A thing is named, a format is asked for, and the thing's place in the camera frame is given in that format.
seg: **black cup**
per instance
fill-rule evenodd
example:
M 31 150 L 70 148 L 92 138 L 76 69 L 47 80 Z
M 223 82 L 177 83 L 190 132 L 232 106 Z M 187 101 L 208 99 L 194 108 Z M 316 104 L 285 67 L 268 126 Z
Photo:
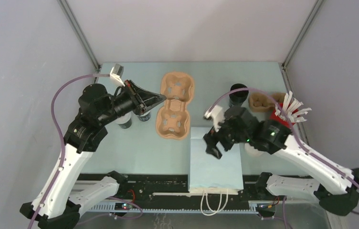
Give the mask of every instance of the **black cup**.
M 129 121 L 122 123 L 122 124 L 118 124 L 120 126 L 120 128 L 122 129 L 128 129 L 129 127 L 132 126 L 132 118 L 129 119 Z
M 140 121 L 142 121 L 142 122 L 147 122 L 147 121 L 150 119 L 150 117 L 151 117 L 151 112 L 148 111 L 148 112 L 147 112 L 146 114 L 144 114 L 144 115 L 137 115 L 137 117 L 139 118 Z
M 244 87 L 247 86 L 241 83 L 236 83 L 231 86 L 230 91 Z M 240 91 L 230 94 L 229 107 L 241 106 L 244 103 L 244 101 L 247 99 L 247 96 L 248 96 L 248 91 Z

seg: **white rope handle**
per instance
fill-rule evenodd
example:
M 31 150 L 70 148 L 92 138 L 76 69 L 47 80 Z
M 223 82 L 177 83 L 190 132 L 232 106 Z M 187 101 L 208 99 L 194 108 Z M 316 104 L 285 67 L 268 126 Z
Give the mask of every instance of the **white rope handle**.
M 226 207 L 227 205 L 227 201 L 229 200 L 229 190 L 226 189 L 226 202 L 224 203 L 223 207 L 220 208 L 220 205 L 222 204 L 222 192 L 220 192 L 220 201 L 219 201 L 219 206 L 218 206 L 218 209 L 215 211 L 213 209 L 211 209 L 211 207 L 209 206 L 209 202 L 208 202 L 208 193 L 206 193 L 206 205 L 208 205 L 208 208 L 210 211 L 212 211 L 213 213 L 205 213 L 203 212 L 202 210 L 202 205 L 203 205 L 203 198 L 205 196 L 205 190 L 202 191 L 202 199 L 201 199 L 201 212 L 203 215 L 205 216 L 213 216 L 213 215 L 216 215 L 217 213 L 223 211 L 223 209 Z

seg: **black cylinder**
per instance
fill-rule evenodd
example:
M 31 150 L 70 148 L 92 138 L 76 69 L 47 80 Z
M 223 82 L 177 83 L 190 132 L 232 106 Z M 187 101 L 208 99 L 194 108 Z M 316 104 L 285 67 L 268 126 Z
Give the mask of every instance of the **black cylinder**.
M 247 87 L 247 86 L 244 84 L 241 84 L 241 83 L 236 83 L 230 87 L 230 91 L 232 91 L 234 89 L 244 88 L 244 87 Z M 229 107 L 241 106 L 244 103 L 244 101 L 247 99 L 247 96 L 248 96 L 248 91 L 240 91 L 240 92 L 235 92 L 235 93 L 230 94 L 229 95 L 229 98 L 230 98 Z
M 124 116 L 136 108 L 136 105 L 126 93 L 121 93 L 114 100 L 114 109 L 118 117 Z
M 144 114 L 144 115 L 137 115 L 137 117 L 139 118 L 140 121 L 146 122 L 146 121 L 148 121 L 148 120 L 150 119 L 150 117 L 151 117 L 151 112 L 148 111 L 148 112 L 146 112 L 146 114 Z
M 129 121 L 122 123 L 122 124 L 118 124 L 120 126 L 120 128 L 122 129 L 128 129 L 129 127 L 132 126 L 132 119 L 129 119 Z

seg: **red object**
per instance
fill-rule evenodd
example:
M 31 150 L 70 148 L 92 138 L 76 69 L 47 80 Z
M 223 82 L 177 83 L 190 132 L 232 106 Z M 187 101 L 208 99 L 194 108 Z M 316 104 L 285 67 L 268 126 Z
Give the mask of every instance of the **red object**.
M 284 121 L 284 120 L 282 120 L 280 117 L 278 117 L 278 116 L 275 115 L 275 111 L 276 111 L 276 109 L 274 109 L 274 111 L 272 112 L 272 114 L 271 114 L 271 116 L 269 117 L 269 119 L 276 120 L 276 121 L 280 122 L 282 125 L 284 125 L 284 126 L 290 128 L 287 121 Z M 294 114 L 294 113 L 296 113 L 296 112 L 298 112 L 298 111 L 299 111 L 299 110 L 296 109 L 296 110 L 294 110 L 292 113 Z
M 127 192 L 131 192 L 133 194 L 132 203 L 135 202 L 135 199 L 136 199 L 135 192 L 132 189 L 129 189 L 129 191 L 127 191 Z
M 278 200 L 278 202 L 277 202 L 277 203 L 275 203 L 275 200 L 274 200 L 273 205 L 277 205 L 277 204 L 279 204 L 279 197 L 276 197 L 276 199 Z

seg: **gray metal frame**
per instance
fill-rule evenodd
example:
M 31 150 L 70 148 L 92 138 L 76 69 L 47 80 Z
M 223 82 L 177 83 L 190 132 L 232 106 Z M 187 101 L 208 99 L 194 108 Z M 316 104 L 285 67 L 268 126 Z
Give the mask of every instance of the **gray metal frame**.
M 292 57 L 294 56 L 297 48 L 299 47 L 300 42 L 303 40 L 304 36 L 306 35 L 307 31 L 309 30 L 313 20 L 316 18 L 321 6 L 323 5 L 323 3 L 326 0 L 317 0 L 316 3 L 314 4 L 311 12 L 309 13 L 305 23 L 303 24 L 302 29 L 300 30 L 298 36 L 296 37 L 295 42 L 293 43 L 291 49 L 289 50 L 288 55 L 286 56 L 284 62 L 283 62 L 283 67 L 287 68 L 288 65 L 290 64 Z
M 91 60 L 92 64 L 94 65 L 95 70 L 98 72 L 101 65 L 96 60 L 96 57 L 94 55 L 94 52 L 91 49 L 91 46 L 89 45 L 87 38 L 85 37 L 83 31 L 81 30 L 80 25 L 78 24 L 77 19 L 75 18 L 73 11 L 70 8 L 70 5 L 68 4 L 67 0 L 57 0 L 60 4 L 60 7 L 62 8 L 63 12 L 65 13 L 67 20 L 71 24 L 72 29 L 74 30 L 74 33 L 77 35 L 78 40 L 84 47 L 88 58 Z

